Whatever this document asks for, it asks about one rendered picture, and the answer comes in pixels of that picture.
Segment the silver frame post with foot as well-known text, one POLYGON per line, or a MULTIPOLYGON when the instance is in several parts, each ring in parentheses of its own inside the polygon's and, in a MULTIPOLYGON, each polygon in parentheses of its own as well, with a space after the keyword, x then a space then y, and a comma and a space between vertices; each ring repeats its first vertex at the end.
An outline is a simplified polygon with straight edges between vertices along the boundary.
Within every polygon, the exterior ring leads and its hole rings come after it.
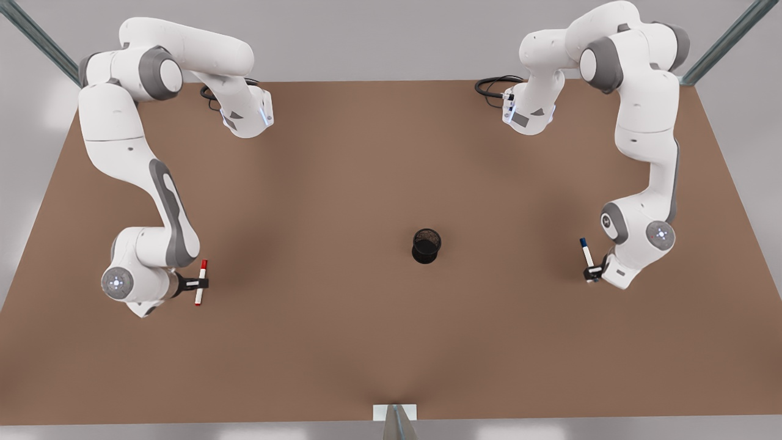
POLYGON ((418 420, 416 404, 373 405, 373 421, 384 423, 382 440, 419 440, 414 420, 418 420))

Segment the blue and white marker pen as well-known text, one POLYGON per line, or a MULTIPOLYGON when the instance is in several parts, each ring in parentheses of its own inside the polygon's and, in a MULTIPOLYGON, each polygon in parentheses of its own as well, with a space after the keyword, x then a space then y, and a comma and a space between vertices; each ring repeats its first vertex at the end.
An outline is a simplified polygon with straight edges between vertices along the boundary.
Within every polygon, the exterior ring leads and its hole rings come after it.
POLYGON ((583 248, 583 255, 587 264, 587 268, 583 272, 583 276, 587 282, 595 282, 596 278, 592 274, 592 268, 594 268, 594 261, 590 253, 590 249, 587 245, 587 241, 584 237, 579 240, 581 247, 583 248))

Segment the black mesh pen cup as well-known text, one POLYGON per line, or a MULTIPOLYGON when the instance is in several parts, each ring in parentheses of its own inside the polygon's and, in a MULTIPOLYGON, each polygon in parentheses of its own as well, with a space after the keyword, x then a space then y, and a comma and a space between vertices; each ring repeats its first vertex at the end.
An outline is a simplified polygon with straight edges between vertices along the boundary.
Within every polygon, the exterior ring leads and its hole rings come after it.
POLYGON ((442 239, 434 229, 419 229, 414 234, 412 256, 416 262, 429 264, 433 262, 440 250, 442 239))

